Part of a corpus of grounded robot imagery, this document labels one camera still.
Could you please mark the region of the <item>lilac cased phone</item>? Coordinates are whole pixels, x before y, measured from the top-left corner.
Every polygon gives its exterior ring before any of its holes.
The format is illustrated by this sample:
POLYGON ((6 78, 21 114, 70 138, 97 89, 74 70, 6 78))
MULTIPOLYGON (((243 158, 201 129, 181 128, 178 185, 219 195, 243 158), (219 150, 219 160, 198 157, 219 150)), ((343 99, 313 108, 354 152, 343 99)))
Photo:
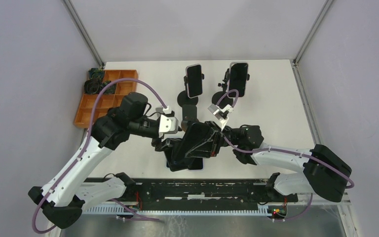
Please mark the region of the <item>lilac cased phone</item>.
POLYGON ((194 161, 189 165, 188 170, 202 170, 204 168, 204 161, 202 158, 195 158, 194 161))

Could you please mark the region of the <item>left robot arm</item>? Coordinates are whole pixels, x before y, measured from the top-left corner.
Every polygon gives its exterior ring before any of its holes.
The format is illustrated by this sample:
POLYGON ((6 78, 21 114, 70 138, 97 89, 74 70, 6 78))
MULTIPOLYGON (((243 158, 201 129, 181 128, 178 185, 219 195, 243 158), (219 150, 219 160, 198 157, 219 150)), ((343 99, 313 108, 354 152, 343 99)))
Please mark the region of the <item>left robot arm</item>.
POLYGON ((161 139, 178 132, 178 120, 169 107, 158 107, 158 118, 153 120, 145 114, 148 104, 148 98, 141 93, 124 96, 120 106, 110 108, 93 123, 80 148, 52 180, 29 190, 37 210, 42 210, 54 226, 66 229, 92 207, 114 198, 130 201, 135 196, 135 182, 123 172, 88 188, 82 184, 130 135, 161 139))

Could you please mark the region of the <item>black phone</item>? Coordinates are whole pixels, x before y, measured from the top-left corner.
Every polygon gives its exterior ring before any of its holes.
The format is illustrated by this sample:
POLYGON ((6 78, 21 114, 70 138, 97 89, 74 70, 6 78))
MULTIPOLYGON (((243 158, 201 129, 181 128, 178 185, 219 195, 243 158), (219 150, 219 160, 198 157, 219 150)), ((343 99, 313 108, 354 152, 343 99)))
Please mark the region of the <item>black phone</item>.
POLYGON ((190 165, 197 158, 217 154, 219 132, 212 122, 190 124, 182 139, 173 146, 172 163, 190 165))

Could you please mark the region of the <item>black folding phone stand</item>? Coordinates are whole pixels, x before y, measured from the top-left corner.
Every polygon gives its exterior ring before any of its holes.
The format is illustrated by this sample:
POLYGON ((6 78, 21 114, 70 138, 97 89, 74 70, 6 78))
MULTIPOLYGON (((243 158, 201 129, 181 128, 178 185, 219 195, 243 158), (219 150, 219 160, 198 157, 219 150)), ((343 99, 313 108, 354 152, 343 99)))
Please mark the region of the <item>black folding phone stand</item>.
POLYGON ((172 151, 164 153, 166 159, 169 160, 170 170, 172 172, 186 170, 195 158, 186 158, 185 153, 181 152, 182 140, 176 138, 177 142, 174 144, 172 151))

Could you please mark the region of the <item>silver white phone stand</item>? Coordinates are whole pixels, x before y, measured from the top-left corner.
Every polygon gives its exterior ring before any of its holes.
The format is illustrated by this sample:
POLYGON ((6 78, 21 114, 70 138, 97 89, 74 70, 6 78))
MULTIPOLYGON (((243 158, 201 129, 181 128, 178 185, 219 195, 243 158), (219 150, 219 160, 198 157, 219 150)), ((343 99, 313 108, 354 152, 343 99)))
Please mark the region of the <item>silver white phone stand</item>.
POLYGON ((165 112, 166 112, 166 109, 163 106, 158 106, 158 107, 155 108, 155 112, 159 113, 161 115, 164 115, 165 112))

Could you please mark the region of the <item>brown round base stand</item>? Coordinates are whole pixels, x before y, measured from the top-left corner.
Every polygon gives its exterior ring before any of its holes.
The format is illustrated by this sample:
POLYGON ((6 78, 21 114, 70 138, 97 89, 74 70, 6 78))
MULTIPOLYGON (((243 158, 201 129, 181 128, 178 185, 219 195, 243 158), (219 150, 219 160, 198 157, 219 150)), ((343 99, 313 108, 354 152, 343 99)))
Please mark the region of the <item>brown round base stand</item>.
POLYGON ((197 106, 185 104, 182 106, 181 129, 186 131, 189 123, 192 122, 199 122, 199 119, 197 118, 197 106))

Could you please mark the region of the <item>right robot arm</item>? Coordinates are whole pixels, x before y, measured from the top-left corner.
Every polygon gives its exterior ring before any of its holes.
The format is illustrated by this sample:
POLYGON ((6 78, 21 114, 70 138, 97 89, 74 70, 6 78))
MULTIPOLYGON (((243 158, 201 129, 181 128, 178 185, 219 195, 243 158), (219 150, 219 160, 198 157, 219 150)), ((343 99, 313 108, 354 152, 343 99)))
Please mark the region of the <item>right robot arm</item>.
POLYGON ((313 193, 340 202, 345 190, 352 189, 352 169, 330 148, 316 144, 312 149, 292 149, 265 143, 258 125, 226 126, 214 122, 188 122, 183 128, 185 158, 215 157, 221 148, 230 147, 242 164, 274 166, 289 174, 274 173, 265 195, 271 201, 297 193, 313 193))

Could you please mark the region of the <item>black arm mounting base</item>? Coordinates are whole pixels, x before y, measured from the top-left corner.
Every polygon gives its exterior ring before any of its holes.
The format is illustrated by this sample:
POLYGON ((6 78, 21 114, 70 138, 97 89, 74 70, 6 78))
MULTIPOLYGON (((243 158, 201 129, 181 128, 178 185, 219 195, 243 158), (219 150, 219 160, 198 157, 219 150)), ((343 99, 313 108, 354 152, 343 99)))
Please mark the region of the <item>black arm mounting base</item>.
POLYGON ((266 186, 265 179, 136 178, 119 201, 139 202, 144 211, 248 211, 262 204, 294 203, 266 186))

